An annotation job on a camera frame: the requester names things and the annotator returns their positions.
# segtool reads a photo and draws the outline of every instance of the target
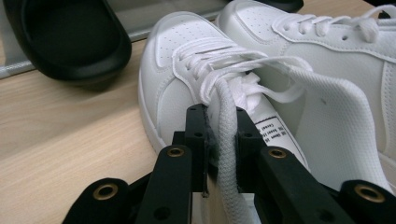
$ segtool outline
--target shoelace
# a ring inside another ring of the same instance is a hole
[[[276,66],[278,63],[288,63],[311,70],[310,65],[298,57],[268,58],[262,52],[239,47],[225,38],[209,37],[192,41],[175,50],[173,57],[179,61],[189,58],[186,63],[187,69],[192,71],[195,80],[201,84],[200,90],[196,92],[200,102],[209,105],[210,93],[216,81],[224,77],[229,83],[235,104],[249,114],[259,104],[262,94],[280,103],[289,103],[300,97],[304,90],[293,84],[287,91],[275,92],[259,85],[260,79],[256,75],[244,76],[245,72],[269,64]]]
[[[252,223],[248,206],[238,193],[236,182],[236,158],[234,137],[237,130],[236,107],[245,108],[248,113],[254,111],[262,94],[282,102],[292,102],[304,93],[304,89],[293,84],[287,91],[275,92],[258,84],[256,75],[245,72],[254,68],[271,65],[288,73],[287,66],[295,65],[306,70],[311,67],[297,57],[279,56],[268,58],[265,54],[237,46],[226,38],[203,38],[191,41],[174,50],[172,55],[175,75],[185,79],[176,72],[177,63],[186,60],[187,70],[198,85],[194,89],[199,101],[209,105],[211,92],[215,89],[220,98],[219,107],[219,160],[218,183],[224,209],[230,223]]]
[[[299,15],[292,14],[295,19],[285,24],[284,29],[289,30],[293,23],[300,23],[299,32],[306,34],[313,27],[316,29],[318,36],[325,36],[330,31],[332,24],[344,24],[351,27],[360,27],[364,40],[368,43],[374,43],[378,37],[379,27],[377,21],[372,16],[380,11],[387,12],[392,19],[396,18],[396,7],[392,5],[384,5],[375,7],[360,17],[351,18],[348,16],[341,17],[317,17],[315,15]]]

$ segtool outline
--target wooden surface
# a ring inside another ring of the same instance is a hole
[[[300,12],[358,16],[369,8],[361,0],[305,0]],[[131,61],[104,91],[37,71],[0,80],[0,223],[61,223],[92,182],[132,183],[152,170],[156,154],[137,102],[144,45],[133,43]]]

